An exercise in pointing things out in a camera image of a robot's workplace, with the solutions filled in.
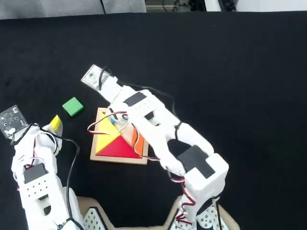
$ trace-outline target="black tablecloth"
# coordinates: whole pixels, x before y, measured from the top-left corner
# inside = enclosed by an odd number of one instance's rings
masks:
[[[307,129],[307,12],[117,14],[0,22],[0,111],[17,104],[28,122],[55,114],[81,155],[71,185],[97,199],[113,224],[164,223],[178,184],[156,162],[89,161],[86,127],[107,102],[80,82],[92,64],[122,81],[176,97],[176,110],[229,163],[221,205],[242,229],[302,229]],[[84,110],[70,118],[71,97]],[[167,106],[167,98],[161,98]],[[25,229],[0,138],[2,229]],[[63,184],[74,149],[58,159]]]

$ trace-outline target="cable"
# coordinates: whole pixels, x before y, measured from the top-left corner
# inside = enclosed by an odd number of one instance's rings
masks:
[[[171,172],[168,170],[168,168],[166,168],[166,170],[167,170],[167,174],[168,174],[168,176],[169,176],[169,178],[170,178],[170,180],[171,180],[172,182],[175,182],[175,183],[182,183],[182,182],[185,181],[185,178],[184,178],[184,177],[181,177],[181,178],[173,178],[173,177],[171,176]]]
[[[36,138],[37,138],[39,135],[41,135],[41,134],[46,134],[48,137],[51,137],[51,139],[52,139],[52,141],[53,141],[53,143],[54,143],[53,154],[55,154],[55,153],[57,152],[57,150],[58,150],[58,143],[57,143],[56,139],[54,138],[54,136],[51,135],[50,133],[47,133],[47,132],[42,131],[42,132],[38,133],[38,134],[35,136],[34,141],[35,141]]]
[[[196,204],[196,202],[192,198],[192,196],[188,193],[187,189],[184,186],[184,182],[181,183],[181,187],[182,187],[183,194],[186,195],[186,197],[189,199],[190,202],[183,202],[181,204],[181,209],[183,210],[183,212],[176,216],[176,221],[183,222],[183,223],[186,223],[186,224],[192,224],[192,222],[190,222],[188,220],[184,220],[186,218],[185,215],[184,215],[184,212],[185,212],[184,206],[194,206]]]
[[[216,206],[217,219],[219,221],[220,230],[222,230],[221,214],[220,214],[220,208],[219,208],[219,204],[217,200],[215,201],[215,206]]]
[[[73,143],[73,144],[75,145],[75,147],[76,147],[76,153],[75,153],[75,156],[74,156],[74,158],[73,158],[73,160],[72,160],[71,167],[70,167],[70,169],[69,169],[68,176],[67,176],[67,183],[66,183],[66,187],[67,187],[67,188],[66,188],[66,202],[67,202],[67,209],[68,209],[69,218],[68,218],[63,224],[60,225],[61,228],[58,227],[58,230],[59,230],[59,229],[62,229],[62,228],[64,227],[64,225],[65,225],[68,221],[70,221],[70,220],[71,220],[75,225],[77,225],[79,229],[84,230],[84,228],[82,227],[82,225],[81,225],[80,223],[78,223],[78,222],[72,217],[71,202],[70,202],[70,199],[69,199],[69,188],[70,188],[69,184],[70,184],[70,179],[71,179],[71,173],[72,173],[72,169],[73,169],[73,167],[74,167],[74,164],[75,164],[75,162],[76,162],[76,159],[77,159],[77,157],[78,157],[78,155],[79,155],[79,153],[80,153],[80,147],[79,147],[78,143],[77,143],[76,141],[74,141],[74,140],[60,137],[60,136],[58,136],[58,135],[56,135],[56,134],[53,134],[53,133],[51,133],[51,132],[49,132],[49,131],[47,131],[47,130],[42,129],[42,128],[40,128],[40,130],[41,130],[41,131],[44,131],[44,132],[47,132],[47,133],[53,135],[53,136],[56,137],[56,138],[62,139],[62,140],[64,140],[64,141],[71,142],[71,143]]]
[[[141,89],[144,89],[144,90],[151,90],[151,91],[154,91],[154,92],[156,92],[156,93],[158,93],[162,96],[170,98],[172,100],[172,113],[173,113],[173,115],[177,116],[176,112],[175,112],[175,98],[172,95],[170,95],[166,92],[162,92],[160,90],[157,90],[157,89],[150,87],[150,86],[142,86],[142,85],[136,85],[136,84],[132,84],[132,83],[126,83],[126,82],[123,82],[121,80],[118,80],[117,82],[119,84],[128,85],[128,86],[131,86],[131,87],[137,87],[137,88],[141,88]]]
[[[114,113],[111,113],[107,116],[104,116],[103,118],[101,118],[99,121],[96,121],[94,123],[91,123],[88,128],[87,128],[87,131],[91,134],[107,134],[107,135],[115,135],[117,133],[119,133],[120,131],[122,131],[127,125],[128,125],[128,121],[125,123],[125,125],[120,128],[117,132],[115,133],[108,133],[108,132],[100,132],[100,131],[93,131],[93,130],[90,130],[91,127],[95,126],[96,124],[98,124],[99,122],[103,121],[104,119],[106,119],[107,117],[110,117],[110,116],[113,116],[113,115],[116,115],[116,114],[126,114],[126,111],[119,111],[119,112],[114,112]]]
[[[150,160],[150,161],[160,161],[160,159],[157,158],[157,157],[143,156],[143,155],[140,155],[140,154],[137,153],[137,151],[136,151],[136,149],[135,149],[135,146],[136,146],[136,144],[139,142],[140,134],[139,134],[137,128],[136,128],[133,124],[132,124],[132,126],[135,128],[135,131],[136,131],[136,133],[137,133],[137,139],[136,139],[136,141],[135,141],[135,143],[134,143],[134,145],[133,145],[134,153],[135,153],[136,155],[138,155],[139,157],[147,158],[147,159]]]
[[[175,11],[176,8],[180,7],[180,6],[186,6],[185,4],[180,4],[180,0],[176,0],[174,2],[174,5],[173,5],[173,9],[172,9],[172,12]],[[164,9],[165,12],[170,12],[168,11],[166,8],[165,8],[165,0],[162,0],[162,7]]]
[[[104,14],[106,14],[104,2],[102,0],[100,0],[100,3],[101,3],[101,6],[102,6],[102,10],[104,11]]]
[[[12,138],[12,141],[11,141],[11,145],[13,145],[13,146],[18,145],[19,142],[25,137],[25,135],[27,134],[27,132],[29,132],[29,130],[30,130],[30,128],[31,128],[32,126],[38,126],[38,124],[36,124],[36,123],[31,123],[31,124],[29,124],[28,126],[26,126],[27,129],[21,134],[20,138],[19,138],[17,141],[15,141],[15,135],[13,134],[13,138]]]

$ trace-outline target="yellow triangle piece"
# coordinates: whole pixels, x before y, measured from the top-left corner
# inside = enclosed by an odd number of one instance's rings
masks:
[[[100,119],[104,118],[105,114],[102,113]],[[98,123],[99,129],[98,132],[107,132],[107,133],[116,133],[118,132],[117,128],[112,125],[111,121],[109,119],[103,119],[101,122]],[[113,140],[115,140],[117,137],[120,136],[120,133],[114,135],[107,135],[107,134],[97,134],[97,146],[96,146],[96,152],[99,152],[102,150],[105,146],[110,144]]]

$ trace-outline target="green cube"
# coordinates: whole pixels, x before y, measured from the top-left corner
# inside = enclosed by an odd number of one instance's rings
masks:
[[[62,105],[62,107],[70,116],[75,116],[83,109],[83,105],[75,97],[67,101],[64,105]]]

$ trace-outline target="black wire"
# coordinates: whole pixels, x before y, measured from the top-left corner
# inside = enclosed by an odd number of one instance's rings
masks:
[[[175,9],[176,9],[177,6],[181,6],[180,0],[176,0],[176,1],[174,2],[174,6],[173,6],[172,11],[175,11]],[[168,10],[165,8],[165,0],[162,0],[162,7],[163,7],[163,9],[164,9],[165,12],[170,12],[170,11],[168,11]]]
[[[123,82],[123,81],[120,81],[120,80],[118,80],[117,82],[119,84],[128,85],[128,86],[132,86],[132,87],[137,87],[137,88],[141,88],[141,89],[144,89],[144,90],[151,90],[151,91],[154,91],[154,92],[156,92],[156,93],[158,93],[158,94],[160,94],[162,96],[170,98],[172,100],[172,113],[173,113],[173,115],[177,116],[176,112],[175,112],[175,98],[172,95],[170,95],[170,94],[168,94],[166,92],[162,92],[160,90],[157,90],[157,89],[155,89],[153,87],[150,87],[150,86],[136,85],[136,84],[132,84],[132,83],[126,83],[126,82]]]
[[[106,14],[104,2],[102,0],[100,0],[100,3],[101,3],[101,6],[102,6],[102,10],[104,11],[104,14]]]
[[[62,139],[62,140],[64,140],[64,141],[71,142],[71,143],[73,143],[73,144],[76,146],[76,153],[75,153],[75,156],[74,156],[74,158],[73,158],[73,160],[72,160],[71,167],[70,167],[70,169],[69,169],[68,176],[67,176],[67,183],[66,183],[66,187],[67,187],[67,189],[66,189],[66,202],[67,202],[67,208],[68,208],[69,218],[68,218],[63,224],[60,225],[60,226],[61,226],[60,229],[62,229],[63,226],[64,226],[68,221],[71,220],[75,225],[78,226],[79,229],[83,230],[82,225],[81,225],[80,223],[78,223],[78,222],[72,217],[71,202],[70,202],[70,199],[69,199],[69,188],[70,188],[70,187],[69,187],[69,184],[70,184],[70,179],[71,179],[71,173],[72,173],[72,169],[73,169],[73,167],[74,167],[74,164],[75,164],[75,162],[76,162],[76,159],[77,159],[77,157],[78,157],[78,155],[79,155],[79,153],[80,153],[80,147],[79,147],[78,143],[77,143],[76,141],[74,141],[74,140],[60,137],[60,136],[58,136],[58,135],[56,135],[56,134],[53,134],[53,133],[51,133],[51,132],[49,132],[49,131],[47,131],[47,130],[42,129],[42,128],[40,128],[40,130],[42,130],[42,131],[44,131],[44,132],[47,132],[47,133],[50,133],[51,135],[53,135],[53,136],[56,137],[56,138]]]
[[[220,208],[219,208],[219,204],[218,204],[217,201],[215,201],[215,205],[216,205],[216,212],[217,212],[217,218],[218,218],[218,221],[219,221],[220,230],[222,230]]]
[[[27,132],[29,132],[30,128],[32,126],[38,126],[37,124],[34,124],[34,123],[31,123],[29,124],[27,127],[27,129],[22,133],[22,135],[20,136],[20,138],[17,140],[17,141],[12,141],[11,142],[11,145],[15,146],[15,145],[18,145],[19,142],[25,137],[25,135],[27,134]]]

